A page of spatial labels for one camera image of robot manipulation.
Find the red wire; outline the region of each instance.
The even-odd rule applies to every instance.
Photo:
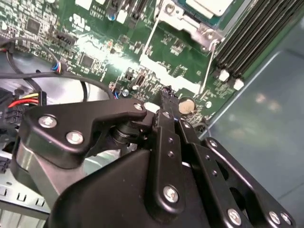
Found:
[[[38,103],[38,100],[37,99],[22,99],[22,100],[17,100],[17,101],[14,101],[13,103],[11,103],[9,105],[9,108],[11,107],[14,107],[16,105],[19,105],[19,104],[23,104],[23,103]]]

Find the microchip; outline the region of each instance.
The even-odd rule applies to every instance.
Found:
[[[83,55],[82,60],[81,60],[81,65],[91,68],[94,63],[94,59],[92,59],[89,56]]]
[[[31,18],[29,18],[28,22],[27,22],[26,30],[35,34],[35,35],[38,35],[39,29],[40,29],[40,23],[31,19]]]

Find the gray metal panel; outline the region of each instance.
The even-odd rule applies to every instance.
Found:
[[[304,227],[304,18],[212,123],[212,136]]]

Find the capacitor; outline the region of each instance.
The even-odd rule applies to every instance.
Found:
[[[129,92],[129,90],[127,90],[127,89],[124,89],[124,90],[122,91],[122,96],[123,96],[123,97],[127,97],[129,94],[130,94],[130,92]]]

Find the black metal bracket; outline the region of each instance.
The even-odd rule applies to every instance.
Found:
[[[109,128],[127,121],[139,121],[147,112],[136,99],[39,106],[26,112],[19,129],[24,145],[64,169],[78,167],[90,149],[95,127]],[[76,133],[82,142],[69,142]]]
[[[172,112],[162,108],[157,112],[152,134],[145,205],[153,218],[169,223],[185,209],[181,144],[174,130]]]
[[[296,227],[291,215],[215,139],[180,121],[183,161],[193,170],[211,227]]]

